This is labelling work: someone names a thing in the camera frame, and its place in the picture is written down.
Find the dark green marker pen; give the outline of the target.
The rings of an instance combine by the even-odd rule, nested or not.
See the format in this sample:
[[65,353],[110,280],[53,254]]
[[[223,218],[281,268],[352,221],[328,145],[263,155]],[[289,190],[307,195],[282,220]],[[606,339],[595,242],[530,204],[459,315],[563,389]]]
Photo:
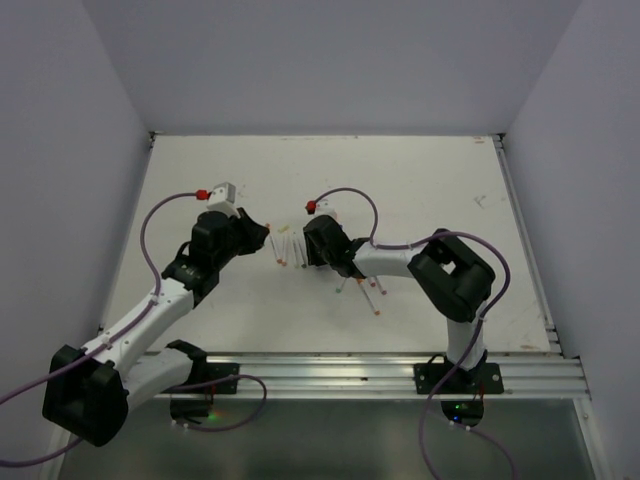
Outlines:
[[304,245],[304,242],[302,241],[301,237],[298,236],[298,235],[295,237],[295,242],[296,242],[296,245],[297,245],[298,255],[299,255],[299,259],[300,259],[300,266],[301,266],[301,268],[306,269],[307,268],[307,260],[306,260],[306,256],[305,256],[305,245]]

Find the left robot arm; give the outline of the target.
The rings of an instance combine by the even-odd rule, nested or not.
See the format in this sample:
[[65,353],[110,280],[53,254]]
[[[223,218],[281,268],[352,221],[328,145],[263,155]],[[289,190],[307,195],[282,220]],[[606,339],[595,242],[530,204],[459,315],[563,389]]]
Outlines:
[[54,354],[43,417],[100,447],[131,411],[160,393],[235,393],[244,377],[238,365],[213,366],[202,349],[186,341],[145,353],[213,291],[232,259],[260,250],[268,234],[244,210],[201,214],[145,300],[83,347],[65,345]]

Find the peach marker pen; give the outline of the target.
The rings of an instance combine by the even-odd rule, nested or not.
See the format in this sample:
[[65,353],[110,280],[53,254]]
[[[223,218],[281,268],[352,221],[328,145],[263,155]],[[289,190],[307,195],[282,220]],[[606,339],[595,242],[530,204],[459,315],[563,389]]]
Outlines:
[[288,265],[289,256],[289,235],[287,231],[281,233],[281,264],[283,267]]

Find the yellow marker pen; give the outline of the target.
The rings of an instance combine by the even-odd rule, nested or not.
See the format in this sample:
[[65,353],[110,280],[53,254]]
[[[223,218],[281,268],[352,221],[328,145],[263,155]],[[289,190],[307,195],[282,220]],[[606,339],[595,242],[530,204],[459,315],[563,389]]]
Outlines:
[[294,268],[301,268],[302,260],[300,256],[301,254],[300,254],[300,250],[297,242],[296,232],[293,232],[291,234],[291,244],[292,244],[292,250],[294,255]]

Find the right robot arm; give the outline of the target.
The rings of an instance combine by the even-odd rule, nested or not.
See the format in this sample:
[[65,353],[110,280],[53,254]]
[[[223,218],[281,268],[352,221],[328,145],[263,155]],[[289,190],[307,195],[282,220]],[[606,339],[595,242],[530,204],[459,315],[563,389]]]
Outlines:
[[452,232],[439,229],[424,248],[385,249],[365,238],[351,239],[329,215],[312,219],[303,228],[309,263],[329,266],[344,278],[381,276],[412,278],[447,321],[445,387],[468,392],[481,380],[487,358],[481,312],[496,275],[494,270]]

